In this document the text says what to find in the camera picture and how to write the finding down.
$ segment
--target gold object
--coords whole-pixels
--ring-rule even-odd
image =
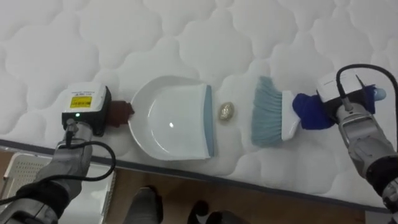
[[[229,121],[234,116],[234,105],[232,102],[223,103],[218,111],[218,119],[220,121]]]

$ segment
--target blue brush handle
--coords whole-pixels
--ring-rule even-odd
[[[366,86],[366,109],[374,114],[376,112],[374,102],[386,98],[386,91],[376,88],[374,85]],[[319,95],[308,96],[299,93],[293,100],[293,109],[301,119],[301,126],[307,130],[322,130],[332,127],[335,122],[330,119],[323,107]]]

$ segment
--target yellow label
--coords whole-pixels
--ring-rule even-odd
[[[70,102],[70,108],[89,108],[91,99],[91,96],[74,96]]]

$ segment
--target mattress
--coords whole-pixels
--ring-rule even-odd
[[[215,122],[215,157],[155,160],[128,127],[98,140],[120,161],[382,207],[336,126],[299,130],[278,148],[260,149],[250,142],[250,123],[260,76],[280,90],[315,94],[317,78],[350,63],[398,74],[397,21],[395,0],[0,0],[0,139],[54,148],[71,83],[101,82],[114,100],[131,101],[153,78],[196,78],[212,86],[215,113],[224,102],[235,105],[229,123]],[[391,84],[357,72],[387,90],[376,119],[396,147]]]

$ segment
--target white plastic basket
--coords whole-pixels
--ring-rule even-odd
[[[4,174],[1,198],[12,197],[25,184],[33,182],[39,170],[51,161],[49,157],[30,154],[14,154]],[[92,164],[89,177],[104,174],[109,167]],[[115,174],[98,182],[83,182],[82,190],[65,209],[59,224],[86,223],[103,224],[111,201]]]

